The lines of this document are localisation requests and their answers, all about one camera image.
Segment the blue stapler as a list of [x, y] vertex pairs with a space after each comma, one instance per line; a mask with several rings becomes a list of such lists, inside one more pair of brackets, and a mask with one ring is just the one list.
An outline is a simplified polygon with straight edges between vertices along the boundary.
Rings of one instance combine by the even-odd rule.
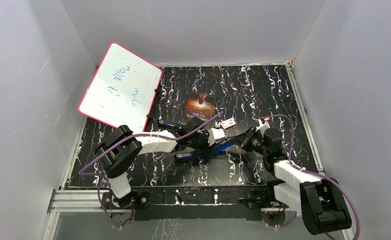
[[225, 137], [222, 128], [201, 128], [205, 122], [195, 117], [185, 124], [178, 124], [159, 119], [157, 121], [160, 129], [171, 132], [174, 137], [182, 137], [197, 129], [192, 135], [178, 141], [175, 146], [174, 159], [177, 162], [192, 161], [198, 158], [216, 156], [223, 150], [231, 147], [234, 143], [230, 137]]

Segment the red staples box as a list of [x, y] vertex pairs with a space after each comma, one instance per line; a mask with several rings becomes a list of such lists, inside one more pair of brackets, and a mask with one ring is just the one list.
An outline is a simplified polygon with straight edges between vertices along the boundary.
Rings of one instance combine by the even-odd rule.
[[226, 119], [226, 120], [220, 122], [219, 125], [222, 129], [226, 130], [226, 129], [234, 127], [236, 125], [236, 122], [235, 122], [234, 118], [229, 118], [229, 119]]

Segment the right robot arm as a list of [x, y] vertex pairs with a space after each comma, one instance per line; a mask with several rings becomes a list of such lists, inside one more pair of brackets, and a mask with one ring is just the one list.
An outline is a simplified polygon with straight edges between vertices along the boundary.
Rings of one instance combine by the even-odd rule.
[[283, 203], [295, 210], [312, 235], [351, 228], [352, 218], [341, 191], [331, 181], [306, 173], [286, 159], [281, 131], [252, 127], [231, 141], [244, 151], [263, 156], [265, 168], [275, 177], [265, 193], [269, 206]]

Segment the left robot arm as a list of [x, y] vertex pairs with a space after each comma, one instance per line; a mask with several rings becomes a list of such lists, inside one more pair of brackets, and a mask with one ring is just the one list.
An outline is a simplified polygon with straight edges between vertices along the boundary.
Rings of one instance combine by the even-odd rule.
[[206, 129], [199, 118], [186, 124], [159, 120], [158, 131], [134, 133], [127, 125], [115, 129], [96, 148], [94, 155], [100, 162], [113, 193], [113, 201], [120, 208], [133, 202], [127, 170], [139, 155], [173, 153], [194, 149], [191, 157], [198, 157], [225, 137], [222, 128]]

